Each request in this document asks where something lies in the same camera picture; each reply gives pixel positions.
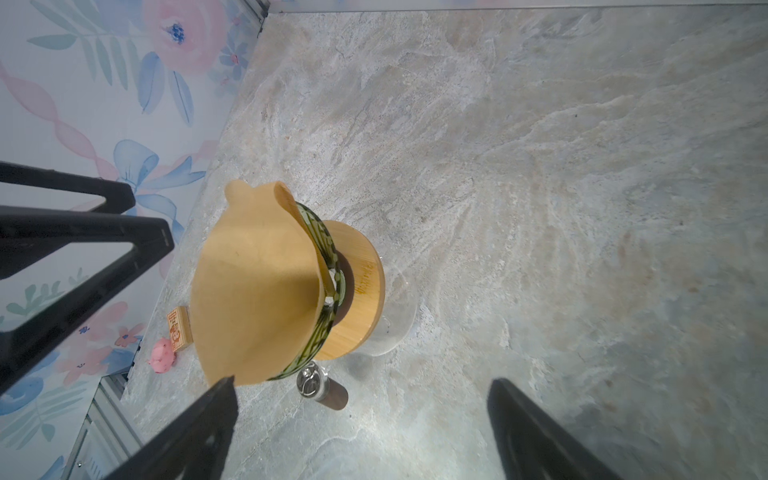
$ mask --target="small cardboard box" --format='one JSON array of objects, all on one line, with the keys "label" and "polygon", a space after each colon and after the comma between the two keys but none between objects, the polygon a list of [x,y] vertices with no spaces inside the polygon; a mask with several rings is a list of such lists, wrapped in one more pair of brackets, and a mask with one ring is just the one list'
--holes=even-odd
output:
[{"label": "small cardboard box", "polygon": [[174,352],[187,348],[192,343],[190,317],[185,306],[177,306],[168,313],[168,329],[170,330],[170,345]]}]

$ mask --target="pink figurine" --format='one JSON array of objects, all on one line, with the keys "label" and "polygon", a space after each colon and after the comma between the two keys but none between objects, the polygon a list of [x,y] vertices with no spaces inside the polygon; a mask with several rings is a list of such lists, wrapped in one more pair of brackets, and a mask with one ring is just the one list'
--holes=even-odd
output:
[{"label": "pink figurine", "polygon": [[155,373],[165,373],[176,362],[176,354],[170,346],[170,340],[161,338],[154,344],[149,363]]}]

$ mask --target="floral wallpaper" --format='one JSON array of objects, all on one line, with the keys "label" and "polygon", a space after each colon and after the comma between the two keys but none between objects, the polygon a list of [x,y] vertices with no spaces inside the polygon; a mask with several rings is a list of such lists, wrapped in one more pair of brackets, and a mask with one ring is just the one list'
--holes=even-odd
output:
[{"label": "floral wallpaper", "polygon": [[[216,151],[262,19],[239,0],[20,0],[0,5],[4,159],[131,186],[128,215],[174,240]],[[0,204],[87,210],[101,200],[20,186]],[[72,244],[0,281],[14,329],[129,247]],[[0,396],[0,464],[60,478],[96,386],[131,366],[173,254]]]}]

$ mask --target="marble countertop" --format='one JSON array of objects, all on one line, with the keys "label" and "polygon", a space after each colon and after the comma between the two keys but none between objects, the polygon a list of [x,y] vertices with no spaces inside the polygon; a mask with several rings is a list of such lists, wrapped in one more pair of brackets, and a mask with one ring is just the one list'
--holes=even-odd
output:
[{"label": "marble countertop", "polygon": [[285,181],[413,280],[410,334],[239,387],[223,478],[502,478],[509,378],[620,475],[768,475],[768,7],[270,15],[123,403],[206,391],[188,304],[223,186]]}]

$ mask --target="brown paper filter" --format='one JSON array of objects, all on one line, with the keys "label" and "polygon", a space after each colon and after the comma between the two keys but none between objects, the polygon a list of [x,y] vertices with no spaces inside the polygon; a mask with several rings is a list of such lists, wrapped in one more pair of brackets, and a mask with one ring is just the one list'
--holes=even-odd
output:
[{"label": "brown paper filter", "polygon": [[229,207],[192,280],[190,324],[208,382],[235,375],[235,385],[249,385],[281,372],[306,345],[328,272],[285,184],[235,180],[225,194]]}]

